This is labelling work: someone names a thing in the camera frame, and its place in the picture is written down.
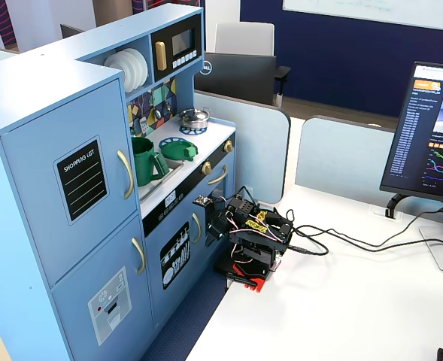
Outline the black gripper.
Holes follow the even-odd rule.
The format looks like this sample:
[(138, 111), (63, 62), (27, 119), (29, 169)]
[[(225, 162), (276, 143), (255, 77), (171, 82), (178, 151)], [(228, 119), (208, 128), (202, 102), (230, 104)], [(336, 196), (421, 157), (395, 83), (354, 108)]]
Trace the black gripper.
[(209, 247), (216, 238), (222, 238), (233, 230), (238, 230), (235, 222), (237, 208), (234, 205), (208, 205), (205, 208), (206, 239), (205, 246)]

